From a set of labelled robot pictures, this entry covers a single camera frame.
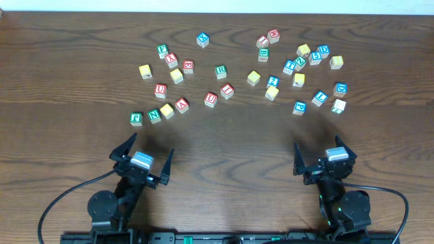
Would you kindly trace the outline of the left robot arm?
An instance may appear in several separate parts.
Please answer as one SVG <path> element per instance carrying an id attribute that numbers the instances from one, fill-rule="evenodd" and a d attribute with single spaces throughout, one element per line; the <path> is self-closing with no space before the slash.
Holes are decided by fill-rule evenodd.
<path id="1" fill-rule="evenodd" d="M 115 162 L 113 173 L 121 177 L 116 189 L 101 190 L 89 199 L 87 211 L 92 218 L 90 232 L 92 243 L 147 243 L 145 233 L 128 228 L 133 211 L 146 187 L 156 189 L 158 185 L 167 185 L 170 181 L 173 151 L 159 176 L 150 173 L 153 158 L 143 152 L 133 156 L 132 149 L 137 134 L 133 134 L 124 143 L 113 149 L 109 158 Z"/>

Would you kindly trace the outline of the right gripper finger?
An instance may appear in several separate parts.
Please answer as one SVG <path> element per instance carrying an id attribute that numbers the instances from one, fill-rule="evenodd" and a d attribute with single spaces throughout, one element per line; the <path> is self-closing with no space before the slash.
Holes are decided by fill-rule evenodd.
<path id="1" fill-rule="evenodd" d="M 335 136 L 335 143 L 337 147 L 343 147 L 346 150 L 350 160 L 356 160 L 357 155 L 342 141 L 338 134 Z"/>
<path id="2" fill-rule="evenodd" d="M 304 160 L 302 158 L 302 154 L 300 152 L 298 144 L 294 143 L 294 168 L 293 168 L 293 175 L 302 175 L 305 171 L 305 164 Z"/>

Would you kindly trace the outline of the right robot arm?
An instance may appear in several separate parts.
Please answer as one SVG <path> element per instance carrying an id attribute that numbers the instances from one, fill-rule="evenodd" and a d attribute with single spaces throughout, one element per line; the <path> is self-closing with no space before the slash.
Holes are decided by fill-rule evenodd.
<path id="1" fill-rule="evenodd" d="M 345 190 L 342 182 L 353 172 L 357 155 L 342 141 L 335 137 L 336 146 L 325 151 L 325 157 L 318 159 L 314 166 L 306 166 L 302 153 L 294 144 L 295 176 L 303 176 L 303 184 L 317 186 L 319 207 L 328 221 L 328 228 L 318 237 L 327 241 L 342 239 L 353 232 L 366 231 L 371 224 L 370 197 L 362 190 Z"/>

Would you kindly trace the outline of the yellow C block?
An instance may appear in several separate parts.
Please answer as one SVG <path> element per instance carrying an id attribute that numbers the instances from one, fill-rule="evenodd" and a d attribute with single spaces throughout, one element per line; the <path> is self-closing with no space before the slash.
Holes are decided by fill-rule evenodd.
<path id="1" fill-rule="evenodd" d="M 179 68 L 170 72 L 170 77 L 175 84 L 178 84 L 184 80 L 183 74 Z"/>

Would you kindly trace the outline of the yellow O block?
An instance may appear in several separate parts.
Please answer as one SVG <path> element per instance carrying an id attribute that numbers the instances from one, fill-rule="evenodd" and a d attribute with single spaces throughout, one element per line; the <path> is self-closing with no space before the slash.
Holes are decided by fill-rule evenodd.
<path id="1" fill-rule="evenodd" d="M 163 105 L 160 108 L 160 112 L 166 119 L 170 119 L 174 115 L 174 109 L 170 104 Z"/>

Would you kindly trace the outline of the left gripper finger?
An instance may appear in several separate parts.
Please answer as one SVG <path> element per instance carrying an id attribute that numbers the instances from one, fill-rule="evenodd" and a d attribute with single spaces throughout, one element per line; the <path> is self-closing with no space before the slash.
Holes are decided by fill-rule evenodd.
<path id="1" fill-rule="evenodd" d="M 170 181 L 170 172 L 171 172 L 173 154 L 174 154 L 174 149 L 171 149 L 169 156 L 163 166 L 163 169 L 161 170 L 159 183 L 165 186 L 167 186 Z"/>
<path id="2" fill-rule="evenodd" d="M 136 141 L 137 133 L 133 133 L 124 143 L 113 149 L 109 158 L 113 161 L 125 161 Z"/>

